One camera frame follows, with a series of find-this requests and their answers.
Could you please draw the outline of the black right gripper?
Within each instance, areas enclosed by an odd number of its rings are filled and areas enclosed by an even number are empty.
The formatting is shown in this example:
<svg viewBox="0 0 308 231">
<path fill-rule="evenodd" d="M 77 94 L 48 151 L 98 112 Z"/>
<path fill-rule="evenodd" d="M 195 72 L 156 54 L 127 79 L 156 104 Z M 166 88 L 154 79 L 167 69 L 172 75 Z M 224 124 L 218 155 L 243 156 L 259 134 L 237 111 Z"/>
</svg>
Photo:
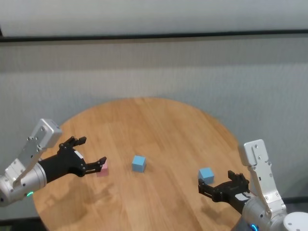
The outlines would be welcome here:
<svg viewBox="0 0 308 231">
<path fill-rule="evenodd" d="M 225 202 L 242 214 L 245 203 L 251 198 L 249 180 L 243 173 L 236 174 L 228 170 L 228 178 L 231 181 L 222 183 L 216 187 L 207 185 L 202 179 L 198 179 L 198 192 L 214 202 Z"/>
</svg>

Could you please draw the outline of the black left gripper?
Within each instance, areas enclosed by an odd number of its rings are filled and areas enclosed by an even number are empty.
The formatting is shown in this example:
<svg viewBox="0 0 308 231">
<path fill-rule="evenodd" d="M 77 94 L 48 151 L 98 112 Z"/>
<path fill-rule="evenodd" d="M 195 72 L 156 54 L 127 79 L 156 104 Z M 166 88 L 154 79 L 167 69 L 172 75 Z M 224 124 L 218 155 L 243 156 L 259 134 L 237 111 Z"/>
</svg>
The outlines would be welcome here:
<svg viewBox="0 0 308 231">
<path fill-rule="evenodd" d="M 87 137 L 79 139 L 74 136 L 60 144 L 57 154 L 39 161 L 43 168 L 47 183 L 50 183 L 67 174 L 74 174 L 83 177 L 85 174 L 98 173 L 105 164 L 107 157 L 103 157 L 96 162 L 85 163 L 83 157 L 75 153 L 74 147 L 86 143 Z"/>
</svg>

